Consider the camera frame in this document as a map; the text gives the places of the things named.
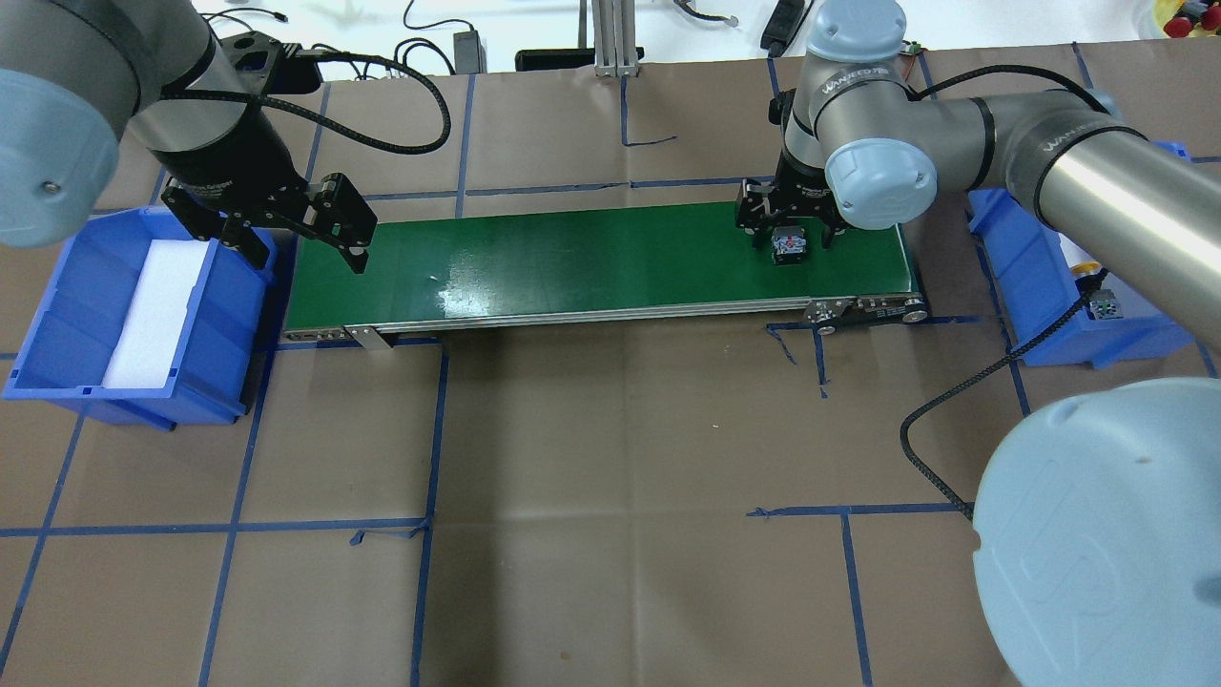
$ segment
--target robotic arm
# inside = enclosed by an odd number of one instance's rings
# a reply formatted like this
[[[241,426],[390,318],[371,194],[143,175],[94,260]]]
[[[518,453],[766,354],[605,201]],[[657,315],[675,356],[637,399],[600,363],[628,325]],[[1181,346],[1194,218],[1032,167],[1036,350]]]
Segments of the robotic arm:
[[[5,0],[0,243],[45,245],[79,229],[129,129],[173,177],[161,198],[195,238],[261,267],[267,249],[252,227],[291,228],[364,271],[376,215],[342,173],[302,178],[260,106],[267,93],[315,90],[317,62],[333,57],[258,33],[220,41],[188,0]],[[442,135],[386,146],[444,143],[448,111],[430,90]]]
[[[744,181],[739,226],[757,244],[790,216],[817,216],[829,232],[885,228],[939,190],[1005,185],[1221,347],[1221,182],[1074,85],[915,100],[895,66],[905,28],[894,0],[828,0],[816,12],[800,84],[773,104],[784,131],[775,178]]]

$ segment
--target blue plastic bin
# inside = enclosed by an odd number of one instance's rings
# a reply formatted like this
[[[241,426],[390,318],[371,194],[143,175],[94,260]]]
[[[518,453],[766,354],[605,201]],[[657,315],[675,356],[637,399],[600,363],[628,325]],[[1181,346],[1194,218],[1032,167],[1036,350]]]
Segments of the blue plastic bin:
[[[1161,145],[1188,156],[1182,145]],[[988,249],[1021,347],[1079,295],[1060,249],[1060,234],[1026,211],[1005,189],[972,190],[968,195],[974,210],[971,231],[979,234]],[[1022,359],[1026,365],[1088,362],[1104,369],[1117,361],[1161,359],[1192,342],[1187,329],[1117,276],[1109,276],[1105,287],[1116,292],[1123,317],[1095,320],[1078,311]]]
[[[165,207],[90,221],[70,238],[4,388],[11,400],[50,401],[110,425],[230,425],[241,403],[263,298],[276,257],[255,271],[216,240],[199,279],[165,387],[106,389],[103,376],[117,345],[153,239],[194,240]]]

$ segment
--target green conveyor belt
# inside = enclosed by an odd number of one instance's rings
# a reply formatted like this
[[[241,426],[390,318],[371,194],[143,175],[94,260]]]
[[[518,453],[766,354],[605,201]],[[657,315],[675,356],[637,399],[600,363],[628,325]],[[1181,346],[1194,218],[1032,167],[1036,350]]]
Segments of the green conveyor belt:
[[[385,223],[363,275],[304,240],[284,328],[452,328],[910,292],[899,229],[849,231],[777,266],[734,226],[734,203],[707,203]]]

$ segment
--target conveyor belt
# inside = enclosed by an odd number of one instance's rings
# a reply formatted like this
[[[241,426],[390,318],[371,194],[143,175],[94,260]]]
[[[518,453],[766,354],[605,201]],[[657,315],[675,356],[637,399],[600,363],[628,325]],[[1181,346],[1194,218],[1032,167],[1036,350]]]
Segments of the conveyor belt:
[[[354,275],[331,248],[302,242],[289,338],[919,295],[897,228],[850,231],[830,250],[777,266],[734,226],[734,203],[386,223],[370,253],[368,271]]]

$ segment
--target blue bin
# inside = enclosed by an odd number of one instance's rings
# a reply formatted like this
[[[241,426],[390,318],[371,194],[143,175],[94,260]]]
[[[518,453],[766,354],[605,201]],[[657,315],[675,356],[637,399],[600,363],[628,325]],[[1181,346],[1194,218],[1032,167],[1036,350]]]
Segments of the blue bin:
[[[1182,145],[1162,146],[1188,156]],[[1034,338],[1078,297],[1077,284],[1060,249],[1060,234],[1026,211],[1005,189],[972,190],[971,231],[988,250],[993,272],[1017,334],[1017,345]],[[1104,369],[1118,361],[1161,359],[1193,337],[1117,276],[1106,279],[1122,303],[1120,318],[1090,318],[1078,311],[1022,360],[1028,366],[1090,364]]]
[[[110,425],[230,425],[241,403],[276,246],[255,271],[211,240],[187,301],[166,383],[156,389],[107,389],[103,377],[122,333],[154,239],[194,240],[165,207],[90,221],[60,253],[43,300],[4,388],[10,400],[50,401]]]

